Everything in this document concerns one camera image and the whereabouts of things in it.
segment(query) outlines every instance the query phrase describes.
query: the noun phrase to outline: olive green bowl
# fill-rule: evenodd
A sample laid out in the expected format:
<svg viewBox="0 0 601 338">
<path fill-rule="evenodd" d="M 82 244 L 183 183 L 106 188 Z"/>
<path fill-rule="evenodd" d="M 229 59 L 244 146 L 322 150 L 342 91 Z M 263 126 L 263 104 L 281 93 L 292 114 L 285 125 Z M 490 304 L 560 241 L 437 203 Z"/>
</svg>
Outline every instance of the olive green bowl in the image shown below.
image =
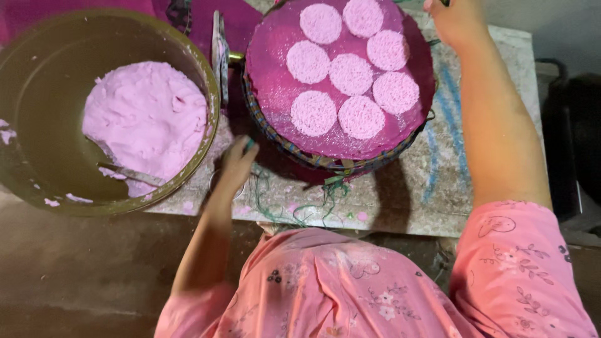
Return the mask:
<svg viewBox="0 0 601 338">
<path fill-rule="evenodd" d="M 102 176 L 96 162 L 108 159 L 81 132 L 94 80 L 141 61 L 170 63 L 196 83 L 208 107 L 205 135 L 195 156 L 149 199 L 130 198 L 124 182 Z M 0 118 L 17 132 L 9 145 L 0 141 L 4 186 L 54 212 L 112 215 L 155 203 L 191 177 L 217 131 L 219 92 L 201 52 L 167 23 L 119 9 L 77 11 L 30 28 L 2 50 Z M 94 202 L 71 201 L 67 193 Z M 50 207 L 45 198 L 60 205 Z"/>
</svg>

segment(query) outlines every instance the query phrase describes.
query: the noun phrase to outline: table surface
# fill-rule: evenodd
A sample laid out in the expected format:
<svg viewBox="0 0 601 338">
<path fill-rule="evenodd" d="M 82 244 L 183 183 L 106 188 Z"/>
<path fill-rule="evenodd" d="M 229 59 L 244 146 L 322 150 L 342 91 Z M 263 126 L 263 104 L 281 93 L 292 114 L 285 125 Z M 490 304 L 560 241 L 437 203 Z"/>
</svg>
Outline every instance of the table surface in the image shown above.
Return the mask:
<svg viewBox="0 0 601 338">
<path fill-rule="evenodd" d="M 437 38 L 427 14 L 406 11 L 418 22 L 426 40 Z M 542 140 L 531 34 L 494 26 L 489 29 Z M 294 168 L 275 148 L 260 142 L 260 157 L 264 158 L 253 166 L 253 175 L 234 200 L 233 218 L 459 237 L 472 203 L 463 148 L 459 60 L 443 43 L 432 47 L 432 56 L 439 80 L 432 107 L 436 118 L 427 123 L 398 160 L 326 192 L 320 185 L 295 179 L 304 175 L 302 170 Z M 147 211 L 196 215 L 209 192 L 219 155 L 234 134 L 247 132 L 260 138 L 256 129 L 248 118 L 222 115 L 215 142 L 196 173 L 173 195 Z M 186 209 L 186 202 L 194 207 Z"/>
</svg>

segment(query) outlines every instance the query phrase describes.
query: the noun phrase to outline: pink floral shirt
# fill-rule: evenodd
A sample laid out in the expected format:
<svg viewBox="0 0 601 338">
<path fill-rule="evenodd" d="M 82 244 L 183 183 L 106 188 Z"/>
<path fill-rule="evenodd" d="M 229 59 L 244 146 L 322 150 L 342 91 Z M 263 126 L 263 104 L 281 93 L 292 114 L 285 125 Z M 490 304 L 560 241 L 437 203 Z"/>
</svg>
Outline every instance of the pink floral shirt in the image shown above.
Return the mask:
<svg viewBox="0 0 601 338">
<path fill-rule="evenodd" d="M 155 337 L 597 337 L 557 219 L 534 203 L 472 212 L 450 295 L 395 251 L 290 230 L 261 239 L 238 290 L 171 297 Z"/>
</svg>

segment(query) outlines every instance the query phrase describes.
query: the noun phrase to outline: hand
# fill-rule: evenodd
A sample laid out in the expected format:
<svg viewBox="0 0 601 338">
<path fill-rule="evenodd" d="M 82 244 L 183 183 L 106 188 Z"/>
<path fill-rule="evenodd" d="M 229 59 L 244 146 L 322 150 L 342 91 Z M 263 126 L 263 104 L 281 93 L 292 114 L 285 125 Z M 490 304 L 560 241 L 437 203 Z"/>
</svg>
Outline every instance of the hand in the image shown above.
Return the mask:
<svg viewBox="0 0 601 338">
<path fill-rule="evenodd" d="M 236 138 L 234 144 L 225 152 L 224 167 L 216 190 L 234 198 L 236 191 L 246 182 L 251 173 L 251 165 L 259 153 L 259 145 L 254 144 L 246 154 L 244 149 L 251 140 L 244 135 Z"/>
<path fill-rule="evenodd" d="M 434 18 L 441 40 L 458 54 L 490 39 L 481 0 L 451 0 L 449 7 L 441 0 L 426 0 L 424 10 Z"/>
</svg>

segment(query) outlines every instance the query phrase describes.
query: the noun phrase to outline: person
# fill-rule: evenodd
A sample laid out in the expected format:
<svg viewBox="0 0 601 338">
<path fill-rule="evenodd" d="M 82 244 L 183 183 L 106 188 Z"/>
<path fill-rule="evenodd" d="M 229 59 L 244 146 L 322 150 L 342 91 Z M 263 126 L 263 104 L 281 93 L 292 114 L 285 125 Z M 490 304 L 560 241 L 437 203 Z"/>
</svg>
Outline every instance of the person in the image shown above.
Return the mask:
<svg viewBox="0 0 601 338">
<path fill-rule="evenodd" d="M 590 338 L 551 208 L 532 120 L 489 35 L 481 0 L 424 4 L 461 62 L 473 211 L 450 297 L 408 258 L 324 229 L 264 235 L 239 287 L 224 283 L 231 201 L 258 146 L 236 141 L 160 315 L 155 337 Z"/>
</svg>

